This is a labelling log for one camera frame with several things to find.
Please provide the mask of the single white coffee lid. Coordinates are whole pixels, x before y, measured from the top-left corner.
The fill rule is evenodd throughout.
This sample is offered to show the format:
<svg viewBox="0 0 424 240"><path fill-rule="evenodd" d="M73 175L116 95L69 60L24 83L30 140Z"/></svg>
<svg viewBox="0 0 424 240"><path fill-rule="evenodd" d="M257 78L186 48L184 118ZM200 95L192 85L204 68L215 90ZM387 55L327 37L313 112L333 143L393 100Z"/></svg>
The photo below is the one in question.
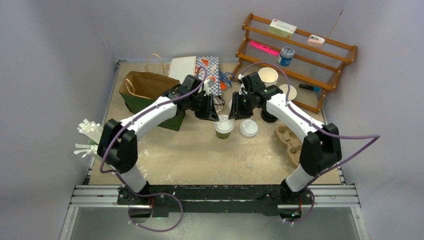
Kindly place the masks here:
<svg viewBox="0 0 424 240"><path fill-rule="evenodd" d="M234 120L229 119L227 114L221 114L218 118L219 120L213 123L216 132L220 134L228 134L234 129Z"/></svg>

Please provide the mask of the green takeout paper cup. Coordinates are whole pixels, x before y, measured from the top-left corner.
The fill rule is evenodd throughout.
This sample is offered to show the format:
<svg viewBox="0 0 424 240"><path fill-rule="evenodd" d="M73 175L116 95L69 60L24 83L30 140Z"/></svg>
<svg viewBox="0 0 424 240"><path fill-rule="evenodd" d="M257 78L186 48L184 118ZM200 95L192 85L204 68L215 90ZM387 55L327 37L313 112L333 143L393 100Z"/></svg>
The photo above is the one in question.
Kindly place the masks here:
<svg viewBox="0 0 424 240"><path fill-rule="evenodd" d="M219 139L225 140L225 139L228 139L228 138L229 138L229 136L231 135L231 131L225 131L225 132L222 132L222 131L218 131L218 130L216 130L216 131L215 131L215 135L216 135Z"/></svg>

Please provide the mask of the green paper bag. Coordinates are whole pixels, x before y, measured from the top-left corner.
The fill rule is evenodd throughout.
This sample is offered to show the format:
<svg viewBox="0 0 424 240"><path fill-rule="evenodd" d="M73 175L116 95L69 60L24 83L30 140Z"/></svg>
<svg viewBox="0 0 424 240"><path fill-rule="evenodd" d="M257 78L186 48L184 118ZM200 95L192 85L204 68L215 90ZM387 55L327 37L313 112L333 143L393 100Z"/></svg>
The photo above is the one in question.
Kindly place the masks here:
<svg viewBox="0 0 424 240"><path fill-rule="evenodd" d="M119 94L128 110L136 114L179 83L178 80L168 77L164 69L161 74L149 71L147 63L145 71L130 71L124 77Z"/></svg>

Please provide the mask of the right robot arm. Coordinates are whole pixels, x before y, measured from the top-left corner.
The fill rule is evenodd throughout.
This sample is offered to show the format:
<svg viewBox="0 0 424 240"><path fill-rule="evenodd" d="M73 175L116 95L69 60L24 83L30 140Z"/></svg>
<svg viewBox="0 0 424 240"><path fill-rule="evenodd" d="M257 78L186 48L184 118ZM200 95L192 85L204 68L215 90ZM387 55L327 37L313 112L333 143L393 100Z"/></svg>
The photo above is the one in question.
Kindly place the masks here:
<svg viewBox="0 0 424 240"><path fill-rule="evenodd" d="M248 119L255 108L260 108L264 121L282 121L301 142L299 166L281 183L282 200L292 204L315 177L341 160L339 130L333 123L315 122L287 100L279 87L265 86L257 72L243 76L241 82L240 91L232 94L229 118Z"/></svg>

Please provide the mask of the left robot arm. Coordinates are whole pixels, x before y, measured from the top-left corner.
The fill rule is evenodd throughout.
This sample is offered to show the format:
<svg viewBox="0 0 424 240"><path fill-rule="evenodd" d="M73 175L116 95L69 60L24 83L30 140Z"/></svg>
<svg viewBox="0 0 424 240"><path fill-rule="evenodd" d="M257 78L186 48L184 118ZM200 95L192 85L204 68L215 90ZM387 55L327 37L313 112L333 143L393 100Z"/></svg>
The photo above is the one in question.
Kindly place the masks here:
<svg viewBox="0 0 424 240"><path fill-rule="evenodd" d="M181 84L165 91L153 103L133 116L120 121L108 120L97 147L101 157L100 172L105 165L130 189L129 197L138 205L149 199L149 183L137 167L138 143L161 123L189 110L200 120L217 122L213 95L207 93L206 79L187 75Z"/></svg>

